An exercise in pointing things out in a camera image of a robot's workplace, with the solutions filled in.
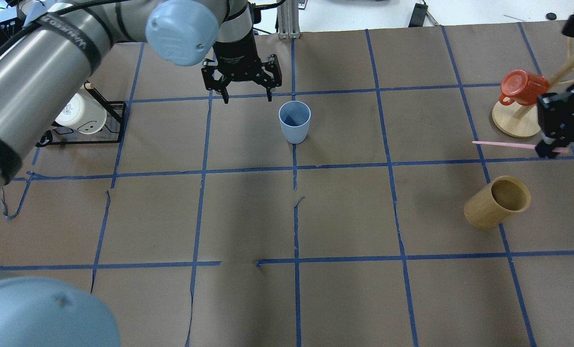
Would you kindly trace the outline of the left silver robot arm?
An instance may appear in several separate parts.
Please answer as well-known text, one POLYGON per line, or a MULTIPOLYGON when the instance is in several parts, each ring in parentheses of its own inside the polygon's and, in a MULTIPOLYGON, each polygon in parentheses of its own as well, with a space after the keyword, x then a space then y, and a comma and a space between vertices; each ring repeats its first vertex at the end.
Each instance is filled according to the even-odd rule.
MULTIPOLYGON (((263 61, 246 0, 60 0, 0 47, 0 189, 117 42, 148 42, 177 66, 203 64, 206 89, 281 86, 263 61)), ((0 347, 119 347, 109 308, 56 279, 0 270, 0 347)))

